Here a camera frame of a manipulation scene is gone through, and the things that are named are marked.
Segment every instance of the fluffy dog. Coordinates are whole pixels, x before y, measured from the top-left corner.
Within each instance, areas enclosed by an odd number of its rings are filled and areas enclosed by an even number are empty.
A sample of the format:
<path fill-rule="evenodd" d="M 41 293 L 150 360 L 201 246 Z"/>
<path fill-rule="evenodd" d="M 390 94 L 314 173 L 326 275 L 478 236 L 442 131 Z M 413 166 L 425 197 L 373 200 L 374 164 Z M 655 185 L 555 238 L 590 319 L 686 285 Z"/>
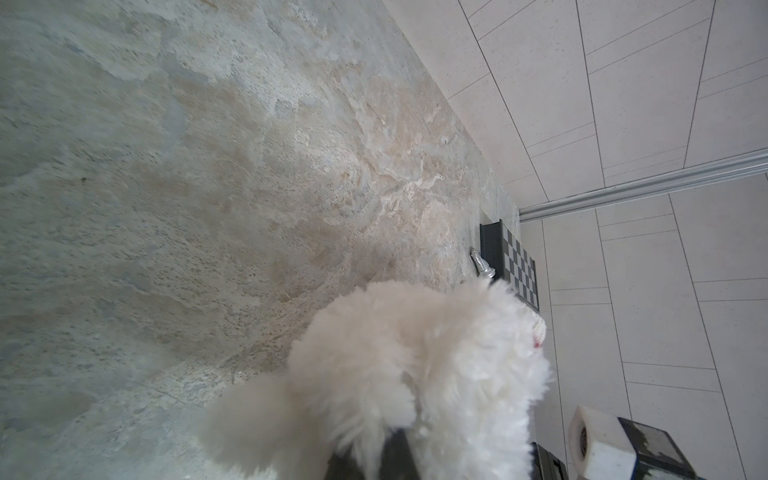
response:
<path fill-rule="evenodd" d="M 546 327 L 507 288 L 384 282 L 334 300 L 293 343 L 285 375 L 259 375 L 212 407 L 204 446 L 286 480 L 321 479 L 331 453 L 351 449 L 376 480 L 387 436 L 408 429 L 424 480 L 529 478 Z"/>

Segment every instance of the chess board box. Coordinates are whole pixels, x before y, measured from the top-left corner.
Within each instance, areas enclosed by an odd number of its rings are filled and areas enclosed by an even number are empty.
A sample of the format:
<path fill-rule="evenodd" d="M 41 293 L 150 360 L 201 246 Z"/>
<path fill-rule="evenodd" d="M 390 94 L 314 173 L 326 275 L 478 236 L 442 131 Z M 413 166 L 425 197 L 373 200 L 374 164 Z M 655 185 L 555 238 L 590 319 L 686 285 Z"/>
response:
<path fill-rule="evenodd" d="M 496 269 L 493 281 L 504 280 L 533 310 L 538 309 L 536 261 L 500 220 L 480 226 L 480 255 Z"/>

